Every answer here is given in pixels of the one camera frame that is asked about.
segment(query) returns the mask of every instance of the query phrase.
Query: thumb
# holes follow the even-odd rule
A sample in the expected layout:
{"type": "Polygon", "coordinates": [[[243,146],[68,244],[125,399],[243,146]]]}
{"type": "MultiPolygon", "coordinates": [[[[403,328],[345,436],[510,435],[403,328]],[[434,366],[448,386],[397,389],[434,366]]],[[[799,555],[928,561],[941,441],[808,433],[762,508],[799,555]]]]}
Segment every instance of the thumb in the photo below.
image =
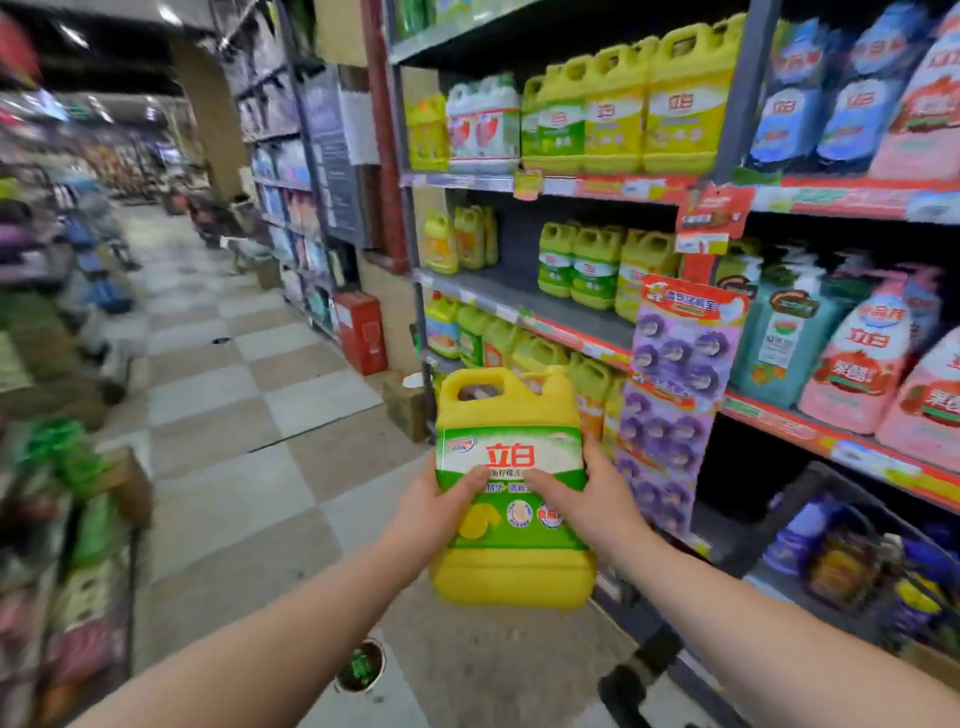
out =
{"type": "Polygon", "coordinates": [[[539,468],[530,468],[523,474],[523,479],[530,488],[543,496],[543,500],[566,515],[567,509],[580,494],[570,490],[550,473],[539,468]]]}
{"type": "Polygon", "coordinates": [[[473,497],[487,487],[490,481],[490,471],[486,465],[476,465],[469,470],[442,498],[455,510],[467,508],[473,497]]]}

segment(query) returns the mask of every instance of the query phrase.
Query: floor drain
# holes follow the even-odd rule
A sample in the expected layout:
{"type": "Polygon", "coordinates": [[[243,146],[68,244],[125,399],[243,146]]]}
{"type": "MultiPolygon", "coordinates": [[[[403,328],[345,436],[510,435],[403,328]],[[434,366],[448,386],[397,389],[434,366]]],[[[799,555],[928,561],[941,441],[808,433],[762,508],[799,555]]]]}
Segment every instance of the floor drain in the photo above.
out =
{"type": "Polygon", "coordinates": [[[387,666],[383,647],[366,639],[353,650],[349,664],[337,673],[337,687],[343,692],[366,692],[380,679],[387,666]]]}

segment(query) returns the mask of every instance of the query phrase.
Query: supermarket aisle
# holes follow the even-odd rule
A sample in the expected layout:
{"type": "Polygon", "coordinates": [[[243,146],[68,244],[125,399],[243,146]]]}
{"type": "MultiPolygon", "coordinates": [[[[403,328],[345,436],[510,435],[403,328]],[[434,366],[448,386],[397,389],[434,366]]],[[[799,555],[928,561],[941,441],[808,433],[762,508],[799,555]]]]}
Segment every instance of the supermarket aisle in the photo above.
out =
{"type": "MultiPolygon", "coordinates": [[[[156,483],[137,600],[142,670],[376,538],[425,447],[390,424],[335,347],[276,291],[232,275],[188,220],[159,208],[125,218],[142,305],[110,328],[143,355],[98,440],[132,444],[156,483]]],[[[633,649],[590,606],[457,607],[424,578],[374,635],[384,676],[364,695],[328,690],[304,726],[612,728],[596,681],[633,649]]],[[[670,684],[646,713],[656,728],[709,725],[670,684]]]]}

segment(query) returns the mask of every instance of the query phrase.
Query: ceiling light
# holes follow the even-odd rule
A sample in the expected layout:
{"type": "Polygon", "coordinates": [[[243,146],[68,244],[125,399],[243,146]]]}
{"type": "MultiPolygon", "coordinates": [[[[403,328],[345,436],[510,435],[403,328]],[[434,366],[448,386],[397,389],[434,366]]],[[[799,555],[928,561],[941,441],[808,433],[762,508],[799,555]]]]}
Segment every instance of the ceiling light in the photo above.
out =
{"type": "Polygon", "coordinates": [[[183,21],[180,20],[180,16],[177,15],[170,9],[169,5],[164,5],[163,3],[157,3],[156,9],[160,13],[160,17],[166,20],[171,25],[183,25],[183,21]]]}
{"type": "Polygon", "coordinates": [[[86,42],[86,38],[81,36],[77,31],[69,26],[60,24],[60,29],[63,31],[63,34],[70,38],[73,42],[79,45],[81,48],[89,48],[90,44],[86,42]]]}

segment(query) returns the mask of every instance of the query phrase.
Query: green detergent jug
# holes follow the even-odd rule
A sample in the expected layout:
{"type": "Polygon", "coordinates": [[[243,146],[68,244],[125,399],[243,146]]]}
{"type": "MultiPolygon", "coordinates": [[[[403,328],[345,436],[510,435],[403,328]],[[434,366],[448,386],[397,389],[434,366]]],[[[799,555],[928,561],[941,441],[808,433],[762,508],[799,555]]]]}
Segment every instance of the green detergent jug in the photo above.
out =
{"type": "Polygon", "coordinates": [[[574,301],[601,311],[613,308],[622,245],[620,230],[580,230],[573,245],[570,296],[574,301]]]}

